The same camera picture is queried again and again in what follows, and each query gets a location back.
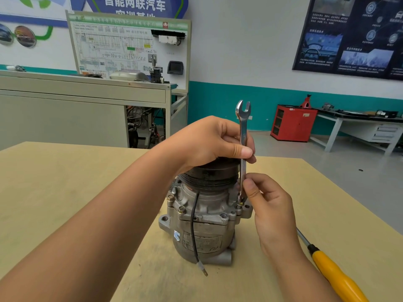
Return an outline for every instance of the red jack stand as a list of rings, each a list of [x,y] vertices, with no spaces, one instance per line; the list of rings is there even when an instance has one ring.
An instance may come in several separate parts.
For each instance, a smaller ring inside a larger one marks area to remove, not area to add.
[[[300,105],[300,108],[312,109],[311,108],[311,103],[309,101],[311,96],[312,96],[311,94],[308,94],[307,97],[305,97],[305,101]]]

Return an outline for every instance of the bolt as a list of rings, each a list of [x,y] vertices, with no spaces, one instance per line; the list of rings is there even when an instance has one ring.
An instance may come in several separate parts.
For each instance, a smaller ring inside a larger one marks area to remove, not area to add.
[[[179,212],[179,214],[185,214],[186,208],[184,206],[180,206],[178,212]]]

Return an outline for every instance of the open-end wrench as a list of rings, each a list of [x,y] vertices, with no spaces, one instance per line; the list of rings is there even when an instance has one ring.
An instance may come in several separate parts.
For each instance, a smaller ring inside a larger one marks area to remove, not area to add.
[[[237,107],[235,109],[235,114],[237,115],[239,119],[239,126],[240,126],[240,143],[243,146],[246,146],[246,134],[247,134],[247,122],[249,119],[249,116],[251,114],[251,104],[250,102],[246,103],[246,109],[245,111],[242,110],[242,105],[243,105],[243,100],[240,100],[239,103],[237,104]],[[240,179],[239,179],[239,184],[240,184],[240,190],[238,194],[238,199],[237,199],[237,205],[240,207],[243,207],[245,204],[244,200],[246,199],[245,197],[245,191],[243,189],[243,181],[245,180],[246,176],[246,160],[241,159],[241,167],[240,167]]]

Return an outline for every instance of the compressor housing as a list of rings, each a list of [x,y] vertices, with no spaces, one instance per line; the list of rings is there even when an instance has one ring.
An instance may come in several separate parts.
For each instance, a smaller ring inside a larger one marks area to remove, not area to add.
[[[247,200],[237,206],[239,160],[217,158],[180,174],[167,194],[167,214],[159,217],[161,229],[173,239],[177,252],[196,263],[191,235],[191,211],[198,194],[193,227],[196,250],[203,264],[231,265],[236,247],[235,225],[250,218]]]

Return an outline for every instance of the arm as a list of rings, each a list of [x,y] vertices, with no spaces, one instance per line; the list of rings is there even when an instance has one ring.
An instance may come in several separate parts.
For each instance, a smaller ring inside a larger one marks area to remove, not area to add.
[[[285,300],[341,302],[302,251],[291,196],[264,174],[247,174],[243,186],[255,210],[260,245],[275,269]]]
[[[255,161],[252,138],[235,137],[238,124],[208,117],[148,151],[4,276],[1,300],[109,301],[176,175],[219,156]]]

